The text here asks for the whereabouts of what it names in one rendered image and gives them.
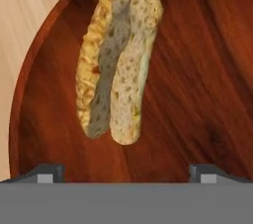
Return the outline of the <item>split hot dog bun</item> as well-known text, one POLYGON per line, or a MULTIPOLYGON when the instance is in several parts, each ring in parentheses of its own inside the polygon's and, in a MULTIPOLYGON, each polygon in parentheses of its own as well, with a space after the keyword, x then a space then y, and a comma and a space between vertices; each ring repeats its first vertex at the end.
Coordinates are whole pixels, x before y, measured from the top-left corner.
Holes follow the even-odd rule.
POLYGON ((99 0, 76 67, 76 109, 90 138, 140 137, 143 92, 163 15, 160 0, 99 0))

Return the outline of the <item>brown wooden plate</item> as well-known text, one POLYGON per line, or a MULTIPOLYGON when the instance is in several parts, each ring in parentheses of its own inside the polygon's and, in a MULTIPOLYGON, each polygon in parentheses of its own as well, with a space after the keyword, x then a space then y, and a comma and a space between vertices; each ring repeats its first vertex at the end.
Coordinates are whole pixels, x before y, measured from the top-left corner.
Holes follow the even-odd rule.
POLYGON ((253 0, 161 0, 139 140, 87 138, 75 68, 98 0, 59 0, 25 57, 9 125, 13 176, 60 164, 68 182, 181 183, 192 164, 253 180, 253 0))

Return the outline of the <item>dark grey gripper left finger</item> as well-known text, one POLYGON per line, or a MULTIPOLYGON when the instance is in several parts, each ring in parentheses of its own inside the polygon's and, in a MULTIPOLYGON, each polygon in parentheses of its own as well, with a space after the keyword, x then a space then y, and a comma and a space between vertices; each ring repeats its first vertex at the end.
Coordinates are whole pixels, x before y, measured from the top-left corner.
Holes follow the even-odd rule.
POLYGON ((64 166, 40 164, 23 175, 3 181, 3 184, 61 184, 64 182, 64 166))

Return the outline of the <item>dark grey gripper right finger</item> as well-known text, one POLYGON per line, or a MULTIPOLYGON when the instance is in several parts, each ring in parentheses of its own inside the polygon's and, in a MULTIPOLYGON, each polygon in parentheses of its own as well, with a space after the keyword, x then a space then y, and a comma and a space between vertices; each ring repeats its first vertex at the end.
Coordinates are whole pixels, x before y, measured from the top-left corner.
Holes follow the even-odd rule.
POLYGON ((230 175, 214 164, 193 164, 189 172, 189 182, 194 184, 251 184, 250 180, 230 175))

